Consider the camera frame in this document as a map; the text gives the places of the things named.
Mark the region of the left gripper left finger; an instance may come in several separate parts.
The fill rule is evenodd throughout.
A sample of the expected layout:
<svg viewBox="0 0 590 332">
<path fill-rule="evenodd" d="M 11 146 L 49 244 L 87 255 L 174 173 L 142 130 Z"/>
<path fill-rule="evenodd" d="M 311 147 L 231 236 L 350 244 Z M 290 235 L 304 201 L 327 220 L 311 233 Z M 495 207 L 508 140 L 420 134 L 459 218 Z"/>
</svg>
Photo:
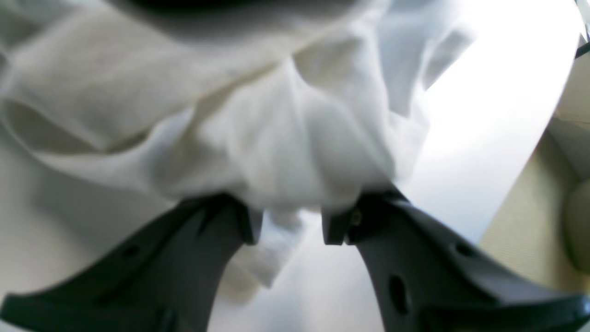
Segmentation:
<svg viewBox="0 0 590 332">
<path fill-rule="evenodd" d="M 206 332 L 228 262 L 262 224 L 225 194 L 182 202 L 61 284 L 7 295 L 1 320 L 26 332 Z"/>
</svg>

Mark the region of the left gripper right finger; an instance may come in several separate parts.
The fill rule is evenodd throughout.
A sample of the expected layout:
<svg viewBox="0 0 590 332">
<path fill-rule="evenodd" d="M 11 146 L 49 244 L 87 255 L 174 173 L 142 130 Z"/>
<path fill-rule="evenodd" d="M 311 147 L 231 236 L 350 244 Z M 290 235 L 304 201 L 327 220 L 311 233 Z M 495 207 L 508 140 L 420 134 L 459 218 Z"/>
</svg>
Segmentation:
<svg viewBox="0 0 590 332">
<path fill-rule="evenodd" d="M 387 332 L 577 332 L 589 297 L 503 267 L 396 189 L 322 213 L 325 244 L 365 264 Z"/>
</svg>

